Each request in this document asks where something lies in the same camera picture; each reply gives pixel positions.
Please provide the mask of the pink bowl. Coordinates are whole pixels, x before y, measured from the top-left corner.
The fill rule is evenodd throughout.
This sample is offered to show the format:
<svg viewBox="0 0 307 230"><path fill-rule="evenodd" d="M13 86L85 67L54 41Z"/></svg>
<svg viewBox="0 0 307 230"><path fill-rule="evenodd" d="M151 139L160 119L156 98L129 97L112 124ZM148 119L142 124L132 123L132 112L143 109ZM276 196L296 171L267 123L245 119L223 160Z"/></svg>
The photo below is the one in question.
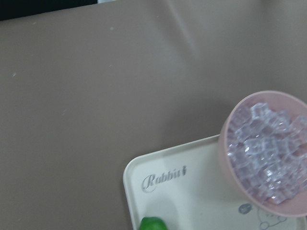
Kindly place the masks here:
<svg viewBox="0 0 307 230"><path fill-rule="evenodd" d="M238 108L244 105L251 106L258 102L268 103L272 110L286 109L288 110L291 117L307 114L307 104L305 102L284 92L260 91L248 95L232 109L220 131L217 147L220 169L224 175L225 180L232 187L232 189L236 191L236 193L246 198L261 209L264 209L277 216L283 216L287 218L304 217L307 215L306 190L300 192L294 198L286 200L279 205L275 205L269 201L259 202L243 187L240 180L236 176L230 159L227 156L227 132L233 114Z"/></svg>

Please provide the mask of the clear ice cube pile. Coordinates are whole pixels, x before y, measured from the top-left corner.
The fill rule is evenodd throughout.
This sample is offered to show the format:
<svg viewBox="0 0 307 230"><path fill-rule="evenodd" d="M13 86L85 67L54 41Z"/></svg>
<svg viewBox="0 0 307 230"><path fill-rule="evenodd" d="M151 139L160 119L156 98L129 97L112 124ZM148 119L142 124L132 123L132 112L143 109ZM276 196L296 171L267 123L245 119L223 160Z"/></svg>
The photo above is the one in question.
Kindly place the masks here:
<svg viewBox="0 0 307 230"><path fill-rule="evenodd" d="M227 156L247 192L276 205L307 188L307 117L291 118L267 103L236 109L227 131Z"/></svg>

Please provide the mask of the cream rabbit tray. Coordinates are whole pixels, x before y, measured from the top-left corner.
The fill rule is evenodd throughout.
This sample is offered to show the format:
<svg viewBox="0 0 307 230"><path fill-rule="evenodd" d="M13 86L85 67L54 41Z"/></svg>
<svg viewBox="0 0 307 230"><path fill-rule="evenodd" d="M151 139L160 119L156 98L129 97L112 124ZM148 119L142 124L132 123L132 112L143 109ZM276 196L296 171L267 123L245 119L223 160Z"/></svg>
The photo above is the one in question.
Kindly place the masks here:
<svg viewBox="0 0 307 230"><path fill-rule="evenodd" d="M161 218L170 230L304 230L305 217L264 211L236 193L218 163L213 136L131 160L123 184L132 227Z"/></svg>

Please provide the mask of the green lime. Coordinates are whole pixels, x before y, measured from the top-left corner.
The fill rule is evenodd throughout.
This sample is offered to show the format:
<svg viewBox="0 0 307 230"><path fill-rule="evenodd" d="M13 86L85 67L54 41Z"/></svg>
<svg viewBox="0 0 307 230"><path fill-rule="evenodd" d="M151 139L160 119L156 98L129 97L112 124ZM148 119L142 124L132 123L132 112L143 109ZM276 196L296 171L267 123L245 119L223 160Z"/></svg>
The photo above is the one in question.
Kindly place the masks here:
<svg viewBox="0 0 307 230"><path fill-rule="evenodd" d="M144 217L141 220L139 230L168 230L165 222L158 217Z"/></svg>

